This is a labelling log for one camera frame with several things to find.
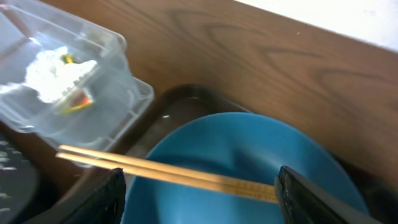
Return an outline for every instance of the blue plate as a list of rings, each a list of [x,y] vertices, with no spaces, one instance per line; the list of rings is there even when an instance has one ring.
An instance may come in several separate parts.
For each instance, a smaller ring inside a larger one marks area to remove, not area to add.
[[[352,207],[368,210],[339,164],[315,141],[278,120],[251,113],[196,119],[163,139],[147,157],[240,179],[274,184],[287,165]],[[137,177],[123,223],[283,223],[277,204]]]

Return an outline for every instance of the chopsticks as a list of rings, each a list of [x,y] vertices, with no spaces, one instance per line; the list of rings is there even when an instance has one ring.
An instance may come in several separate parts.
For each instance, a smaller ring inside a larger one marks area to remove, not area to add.
[[[163,164],[161,162],[138,159],[109,152],[99,152],[74,146],[61,145],[60,149],[79,153],[89,157],[59,152],[57,157],[82,162],[105,169],[122,168],[127,174],[137,175],[155,180],[187,185],[201,189],[213,190],[242,197],[254,198],[266,202],[277,203],[274,186],[241,180],[218,174],[210,174],[183,167]]]

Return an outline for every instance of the wooden table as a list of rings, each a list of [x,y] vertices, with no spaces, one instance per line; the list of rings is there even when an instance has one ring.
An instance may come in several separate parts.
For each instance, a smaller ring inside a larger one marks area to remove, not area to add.
[[[208,86],[398,188],[398,55],[230,0],[44,2],[122,34],[132,73],[156,95]],[[66,191],[81,170],[59,162],[47,173]]]

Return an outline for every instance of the black object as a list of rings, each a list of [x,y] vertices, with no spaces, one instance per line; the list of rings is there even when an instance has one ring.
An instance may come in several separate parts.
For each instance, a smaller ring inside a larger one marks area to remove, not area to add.
[[[119,224],[124,211],[126,182],[114,169],[68,200],[24,224]]]
[[[0,224],[24,222],[57,200],[58,192],[48,178],[0,134]]]
[[[275,192],[286,224],[381,224],[282,166]]]

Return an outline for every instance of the clear plastic container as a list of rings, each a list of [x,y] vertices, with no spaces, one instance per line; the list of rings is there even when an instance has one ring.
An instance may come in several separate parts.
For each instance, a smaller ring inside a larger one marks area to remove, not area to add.
[[[35,132],[57,147],[71,144],[108,150],[150,101],[153,89],[129,70],[124,38],[110,30],[40,1],[0,4],[0,85],[22,83],[26,67],[44,50],[67,46],[79,61],[97,61],[92,71],[55,103],[44,103],[30,88],[0,94],[0,118],[23,133]],[[61,113],[78,90],[95,102]]]

